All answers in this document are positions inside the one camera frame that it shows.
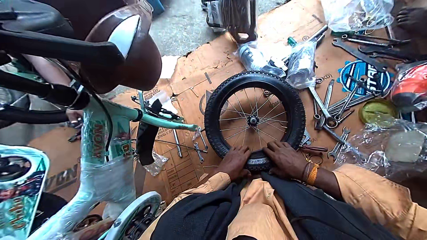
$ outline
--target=plastic bag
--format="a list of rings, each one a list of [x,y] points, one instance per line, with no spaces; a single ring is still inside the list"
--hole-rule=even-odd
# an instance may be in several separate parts
[[[303,89],[316,85],[314,77],[314,51],[317,42],[304,41],[292,47],[286,81],[294,88]]]
[[[427,61],[396,66],[399,71],[391,88],[391,100],[401,113],[427,107]]]
[[[426,123],[389,119],[381,125],[367,124],[348,139],[337,165],[357,164],[399,182],[427,169],[426,137]]]
[[[380,29],[390,25],[393,0],[322,0],[325,20],[335,32]]]
[[[147,172],[151,173],[151,175],[156,176],[160,173],[161,169],[163,168],[163,165],[169,160],[169,158],[166,158],[160,154],[157,154],[156,152],[152,152],[154,162],[150,165],[143,166]]]
[[[283,69],[270,65],[264,54],[257,48],[256,41],[240,44],[235,54],[239,56],[246,70],[265,71],[279,77],[286,76]]]

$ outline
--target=black tire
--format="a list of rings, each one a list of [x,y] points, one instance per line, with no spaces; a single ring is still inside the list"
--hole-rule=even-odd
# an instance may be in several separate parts
[[[248,71],[236,74],[218,86],[209,98],[205,111],[205,131],[209,143],[221,158],[228,153],[230,146],[224,140],[219,128],[221,107],[235,92],[244,88],[263,88],[269,90],[280,101],[286,111],[288,131],[282,142],[289,143],[297,149],[301,143],[305,129],[305,110],[298,92],[278,76],[262,71]],[[271,167],[270,159],[260,149],[254,151],[249,158],[246,169],[267,170]]]
[[[0,91],[3,94],[7,94],[10,98],[10,100],[6,103],[6,104],[12,104],[13,102],[15,102],[16,100],[18,100],[19,98],[21,98],[25,93],[23,92],[19,92],[19,91],[15,91],[15,90],[10,90],[7,88],[1,88]],[[17,102],[16,107],[21,108],[25,111],[27,111],[29,109],[29,105],[30,105],[30,100],[28,95],[24,97],[24,99],[21,99],[19,102]],[[2,118],[2,113],[3,110],[0,111],[0,129],[5,128],[7,126],[10,126],[12,124],[14,124],[16,121],[14,120],[10,120],[10,119],[3,119]]]
[[[68,117],[65,110],[37,111],[6,106],[0,110],[0,120],[12,123],[53,124],[67,122]]]

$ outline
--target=bicycle wheel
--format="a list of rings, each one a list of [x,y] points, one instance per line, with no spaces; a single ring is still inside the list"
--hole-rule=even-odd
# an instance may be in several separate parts
[[[225,80],[206,105],[206,136],[223,158],[232,146],[248,145],[249,170],[266,170],[270,160],[262,148],[280,140],[297,149],[305,128],[298,92],[278,76],[249,71]]]

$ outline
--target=bicycle seat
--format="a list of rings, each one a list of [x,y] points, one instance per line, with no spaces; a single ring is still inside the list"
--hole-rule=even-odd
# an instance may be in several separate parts
[[[73,38],[70,23],[53,7],[32,0],[0,3],[2,28],[13,32],[31,31]]]

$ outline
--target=handlebar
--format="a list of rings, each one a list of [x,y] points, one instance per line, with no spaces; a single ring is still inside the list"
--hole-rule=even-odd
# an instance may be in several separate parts
[[[105,67],[118,66],[125,61],[111,42],[92,43],[30,31],[0,30],[0,49]]]

